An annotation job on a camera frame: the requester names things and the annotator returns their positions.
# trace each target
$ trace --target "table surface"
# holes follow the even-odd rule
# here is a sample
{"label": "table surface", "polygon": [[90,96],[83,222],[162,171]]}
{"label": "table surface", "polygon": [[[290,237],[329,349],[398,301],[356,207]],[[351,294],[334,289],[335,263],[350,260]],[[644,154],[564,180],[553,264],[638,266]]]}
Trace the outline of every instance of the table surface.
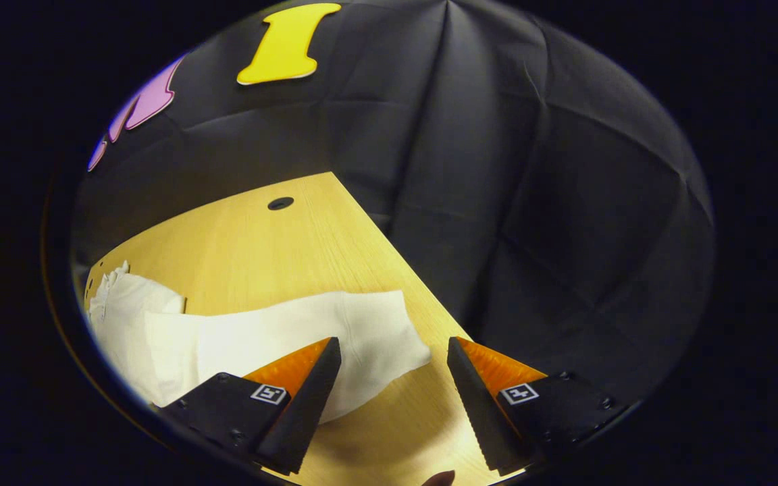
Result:
{"label": "table surface", "polygon": [[[268,205],[293,197],[289,207]],[[456,486],[496,483],[446,364],[448,339],[469,339],[331,172],[217,200],[136,235],[96,262],[100,282],[123,261],[130,272],[185,296],[203,316],[253,311],[334,290],[404,292],[432,361],[395,379],[354,412],[317,428],[299,474],[303,486],[420,486],[455,470]],[[89,284],[86,296],[95,294]],[[269,474],[280,476],[270,470]]]}

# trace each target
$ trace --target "white cloth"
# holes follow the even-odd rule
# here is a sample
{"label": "white cloth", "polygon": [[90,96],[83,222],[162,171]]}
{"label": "white cloth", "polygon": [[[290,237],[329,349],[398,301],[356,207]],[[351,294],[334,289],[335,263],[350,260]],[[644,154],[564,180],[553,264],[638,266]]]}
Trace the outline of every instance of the white cloth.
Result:
{"label": "white cloth", "polygon": [[328,292],[238,314],[145,313],[146,335],[167,406],[218,372],[244,376],[330,336],[342,365],[320,422],[333,421],[430,361],[401,290]]}
{"label": "white cloth", "polygon": [[89,301],[89,322],[100,350],[146,401],[163,394],[146,341],[146,311],[182,313],[185,299],[160,283],[129,274],[128,262],[102,277]]}

